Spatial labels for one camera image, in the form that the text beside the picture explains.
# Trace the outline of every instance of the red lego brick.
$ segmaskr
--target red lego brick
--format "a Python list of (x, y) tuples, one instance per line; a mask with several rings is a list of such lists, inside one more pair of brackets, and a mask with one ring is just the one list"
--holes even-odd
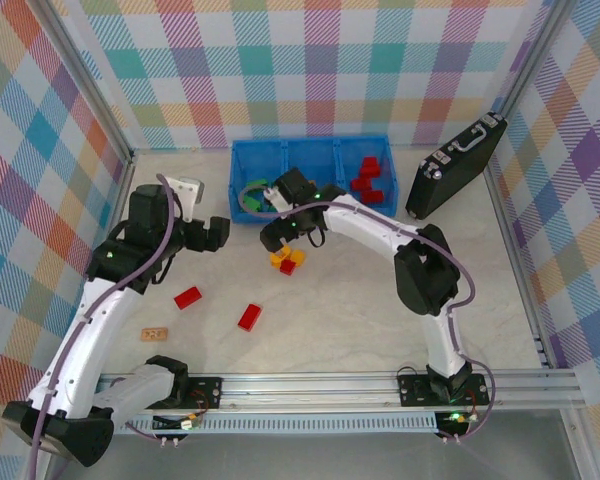
[(293, 271), (296, 269), (296, 263), (292, 262), (288, 258), (285, 258), (280, 264), (280, 271), (285, 275), (291, 276)]
[(371, 190), (371, 179), (370, 178), (354, 178), (351, 180), (351, 190), (354, 192), (363, 192), (365, 190)]
[(360, 178), (377, 178), (380, 176), (380, 165), (370, 165), (360, 168)]
[(178, 308), (182, 310), (187, 308), (192, 303), (197, 302), (201, 298), (202, 294), (200, 293), (200, 290), (198, 290), (198, 287), (191, 287), (189, 290), (182, 292), (173, 300), (176, 302), (176, 305), (178, 305)]
[(360, 201), (366, 205), (371, 203), (384, 202), (384, 192), (382, 190), (369, 190), (360, 193)]
[(250, 332), (253, 326), (256, 324), (256, 320), (262, 312), (262, 307), (250, 303), (247, 309), (242, 314), (242, 318), (238, 322), (238, 326), (247, 332)]
[(362, 168), (377, 167), (378, 159), (376, 157), (364, 157), (362, 160)]

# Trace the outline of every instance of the briefcase handle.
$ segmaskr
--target briefcase handle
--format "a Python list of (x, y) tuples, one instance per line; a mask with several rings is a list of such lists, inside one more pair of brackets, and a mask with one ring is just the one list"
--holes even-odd
[(478, 132), (480, 132), (480, 136), (476, 137), (466, 147), (461, 146), (460, 143), (457, 140), (455, 140), (454, 142), (451, 143), (451, 145), (449, 145), (449, 151), (453, 152), (453, 150), (458, 150), (459, 152), (468, 152), (473, 147), (475, 147), (477, 144), (479, 144), (482, 140), (487, 138), (487, 131), (479, 123), (477, 123), (476, 126), (471, 129), (471, 133), (473, 133), (474, 135)]

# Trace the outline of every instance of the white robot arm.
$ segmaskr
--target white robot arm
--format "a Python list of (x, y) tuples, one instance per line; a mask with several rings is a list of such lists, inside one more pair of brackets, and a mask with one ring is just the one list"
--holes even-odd
[[(178, 406), (187, 392), (187, 365), (162, 356), (147, 360), (124, 381), (95, 393), (102, 367), (120, 328), (150, 284), (160, 283), (176, 253), (182, 249), (215, 252), (229, 236), (229, 220), (211, 217), (208, 229), (193, 219), (203, 184), (190, 179), (168, 179), (180, 208), (180, 218), (166, 248), (155, 263), (129, 284), (111, 293), (87, 317), (104, 292), (140, 265), (151, 261), (164, 238), (168, 199), (160, 185), (142, 185), (129, 201), (129, 218), (118, 224), (94, 251), (87, 268), (88, 281), (75, 318), (51, 365), (25, 402), (9, 402), (2, 418), (9, 428), (31, 444), (47, 394), (53, 396), (46, 411), (40, 448), (90, 466), (107, 449), (115, 429), (140, 410), (158, 404)], [(118, 235), (124, 230), (124, 239)], [(69, 342), (68, 354), (65, 348)], [(52, 372), (60, 368), (58, 382), (50, 388)]]
[(291, 211), (294, 205), (319, 204), (280, 217), (264, 227), (260, 239), (267, 250), (278, 251), (282, 239), (288, 242), (315, 229), (330, 230), (356, 240), (394, 263), (398, 296), (407, 308), (422, 315), (432, 390), (441, 400), (448, 401), (471, 373), (471, 365), (454, 348), (446, 315), (447, 305), (458, 293), (459, 272), (440, 253), (405, 235), (426, 237), (449, 251), (440, 229), (429, 225), (419, 230), (384, 217), (332, 185), (318, 191), (297, 169), (276, 180), (264, 196), (279, 212)]

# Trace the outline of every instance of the blue bin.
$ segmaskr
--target blue bin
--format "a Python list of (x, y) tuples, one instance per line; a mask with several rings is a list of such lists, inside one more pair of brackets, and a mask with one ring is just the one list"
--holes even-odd
[[(373, 179), (373, 188), (382, 189), (385, 195), (382, 204), (371, 207), (393, 217), (399, 191), (386, 135), (235, 141), (229, 181), (231, 218), (235, 223), (270, 221), (244, 212), (238, 204), (238, 194), (253, 180), (266, 178), (272, 184), (284, 172), (297, 167), (318, 188), (332, 183), (349, 192), (351, 180), (357, 178), (362, 160), (368, 156), (375, 156), (381, 168), (380, 177)], [(262, 201), (261, 194), (251, 195)]]

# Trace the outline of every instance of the plaid wall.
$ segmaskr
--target plaid wall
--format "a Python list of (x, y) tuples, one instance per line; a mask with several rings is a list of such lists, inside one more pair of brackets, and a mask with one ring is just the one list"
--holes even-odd
[(437, 144), (485, 108), (525, 8), (541, 2), (72, 2), (80, 15), (54, 3), (131, 143), (174, 148), (371, 132)]
[[(24, 0), (0, 0), (0, 415), (73, 316), (122, 163)], [(0, 423), (0, 480), (26, 445)]]
[(544, 23), (551, 11), (551, 7), (555, 4), (555, 2), (556, 0), (542, 0), (542, 5), (536, 13), (530, 28), (527, 30), (527, 34), (525, 35), (522, 45), (520, 45), (520, 49), (518, 50), (514, 61), (511, 63), (504, 81), (499, 87), (498, 95), (493, 103), (493, 110), (499, 111), (507, 96), (509, 93), (511, 93), (513, 84), (518, 78), (520, 70), (522, 69), (525, 61), (529, 58), (529, 55), (532, 52), (533, 44), (538, 38), (540, 30), (544, 26)]
[(600, 443), (600, 0), (581, 0), (493, 163), (560, 366)]

